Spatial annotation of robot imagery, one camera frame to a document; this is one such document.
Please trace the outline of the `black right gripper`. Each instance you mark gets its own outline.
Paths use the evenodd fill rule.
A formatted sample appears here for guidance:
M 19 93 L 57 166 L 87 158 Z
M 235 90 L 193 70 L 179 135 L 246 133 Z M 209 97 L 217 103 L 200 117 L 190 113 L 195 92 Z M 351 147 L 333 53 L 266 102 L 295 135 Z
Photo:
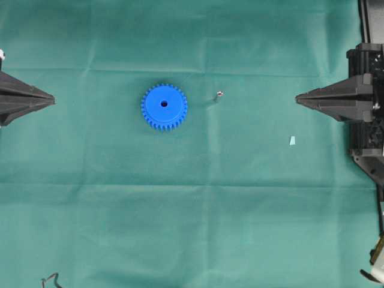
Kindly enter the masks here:
M 350 78 L 299 94 L 296 102 L 350 125 L 353 149 L 383 148 L 383 45 L 360 43 L 346 54 Z M 311 100 L 366 95 L 364 100 Z

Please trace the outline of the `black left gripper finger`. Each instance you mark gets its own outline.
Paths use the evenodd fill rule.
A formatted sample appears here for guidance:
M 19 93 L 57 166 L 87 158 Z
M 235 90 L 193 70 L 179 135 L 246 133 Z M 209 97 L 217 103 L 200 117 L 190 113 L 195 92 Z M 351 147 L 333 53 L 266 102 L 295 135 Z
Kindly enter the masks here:
M 36 112 L 48 106 L 54 105 L 55 101 L 35 102 L 35 103 L 7 103 L 1 104 L 1 126 L 9 125 L 13 120 L 25 116 L 29 113 Z
M 1 72 L 1 95 L 19 97 L 35 97 L 54 101 L 53 95 L 48 94 L 34 86 L 28 85 L 19 79 Z

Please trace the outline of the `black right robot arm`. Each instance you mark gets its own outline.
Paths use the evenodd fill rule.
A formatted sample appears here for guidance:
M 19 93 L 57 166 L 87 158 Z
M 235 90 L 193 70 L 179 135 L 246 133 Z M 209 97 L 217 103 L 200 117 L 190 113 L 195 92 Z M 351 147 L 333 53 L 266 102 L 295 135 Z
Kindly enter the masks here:
M 362 42 L 347 52 L 348 78 L 297 95 L 298 104 L 350 123 L 358 156 L 383 156 L 383 1 L 359 1 Z

